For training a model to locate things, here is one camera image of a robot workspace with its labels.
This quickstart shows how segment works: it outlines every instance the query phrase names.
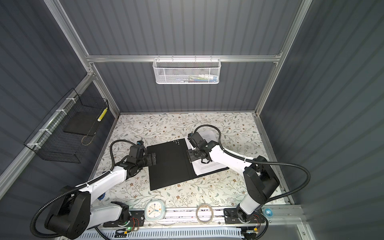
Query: floral tablecloth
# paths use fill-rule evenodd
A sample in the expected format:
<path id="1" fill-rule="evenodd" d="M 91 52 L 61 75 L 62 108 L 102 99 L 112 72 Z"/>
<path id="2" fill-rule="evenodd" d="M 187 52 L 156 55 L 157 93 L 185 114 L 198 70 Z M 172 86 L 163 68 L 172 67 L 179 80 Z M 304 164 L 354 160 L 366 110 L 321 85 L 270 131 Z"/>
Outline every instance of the floral tablecloth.
<path id="1" fill-rule="evenodd" d="M 201 124 L 218 127 L 222 132 L 222 144 L 229 150 L 247 156 L 262 155 L 268 158 L 251 113 L 121 115 L 109 144 L 117 139 L 132 142 L 143 140 L 145 146 L 169 142 L 185 137 Z M 209 127 L 200 130 L 215 132 Z M 113 153 L 116 162 L 128 154 L 129 147 L 128 143 L 114 144 Z M 96 175 L 101 175 L 110 167 L 111 158 L 107 147 Z M 243 176 L 232 170 L 150 191 L 148 167 L 145 167 L 136 177 L 111 188 L 103 200 L 96 200 L 93 205 L 120 201 L 127 203 L 131 209 L 142 209 L 147 201 L 162 199 L 167 207 L 196 207 L 201 203 L 215 207 L 235 206 L 241 202 L 246 192 Z M 278 194 L 281 194 L 280 189 L 277 189 L 272 196 Z M 268 204 L 285 204 L 285 201 L 277 199 Z"/>

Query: yellow connector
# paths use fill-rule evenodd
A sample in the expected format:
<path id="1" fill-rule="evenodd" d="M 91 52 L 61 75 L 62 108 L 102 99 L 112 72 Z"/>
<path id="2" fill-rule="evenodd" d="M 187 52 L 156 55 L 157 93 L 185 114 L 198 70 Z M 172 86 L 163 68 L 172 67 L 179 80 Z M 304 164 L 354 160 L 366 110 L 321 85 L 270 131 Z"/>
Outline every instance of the yellow connector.
<path id="1" fill-rule="evenodd" d="M 102 114 L 99 116 L 99 118 L 97 119 L 97 121 L 98 122 L 100 122 L 102 119 L 103 119 L 103 117 L 105 116 L 105 114 L 107 113 L 107 110 L 108 110 L 108 108 L 105 108 L 104 109 L 104 111 L 102 112 Z"/>

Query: metal basket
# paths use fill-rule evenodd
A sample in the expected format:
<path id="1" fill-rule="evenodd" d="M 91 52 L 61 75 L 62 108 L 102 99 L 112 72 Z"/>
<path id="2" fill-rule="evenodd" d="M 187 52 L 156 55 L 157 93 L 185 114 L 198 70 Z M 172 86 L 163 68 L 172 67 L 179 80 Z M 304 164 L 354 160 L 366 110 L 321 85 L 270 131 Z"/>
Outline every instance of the metal basket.
<path id="1" fill-rule="evenodd" d="M 80 163 L 101 121 L 108 109 L 108 101 L 103 98 L 76 95 L 60 110 L 45 128 L 38 130 L 39 138 L 31 142 L 32 134 L 24 145 L 34 151 L 43 160 Z M 84 133 L 68 132 L 68 125 L 78 114 L 86 116 L 89 121 Z"/>
<path id="2" fill-rule="evenodd" d="M 221 62 L 169 62 L 153 61 L 156 83 L 158 84 L 217 84 Z"/>

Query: white mesh basket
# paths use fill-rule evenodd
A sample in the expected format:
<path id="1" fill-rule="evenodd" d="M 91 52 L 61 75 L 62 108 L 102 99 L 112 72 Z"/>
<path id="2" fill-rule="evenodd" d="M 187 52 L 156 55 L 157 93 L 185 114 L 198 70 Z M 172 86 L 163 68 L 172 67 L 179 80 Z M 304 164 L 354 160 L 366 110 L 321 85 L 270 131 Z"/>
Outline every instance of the white mesh basket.
<path id="1" fill-rule="evenodd" d="M 221 62 L 163 62 L 153 61 L 158 84 L 217 84 Z"/>

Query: black folder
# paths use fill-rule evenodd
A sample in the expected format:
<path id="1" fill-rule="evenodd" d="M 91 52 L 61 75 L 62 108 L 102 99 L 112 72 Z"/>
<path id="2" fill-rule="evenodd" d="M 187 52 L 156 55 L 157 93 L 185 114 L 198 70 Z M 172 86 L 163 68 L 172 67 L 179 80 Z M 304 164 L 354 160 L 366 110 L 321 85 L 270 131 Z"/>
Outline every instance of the black folder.
<path id="1" fill-rule="evenodd" d="M 149 153 L 156 153 L 156 165 L 149 167 L 151 191 L 229 169 L 226 167 L 197 176 L 187 150 L 184 138 L 147 147 Z"/>

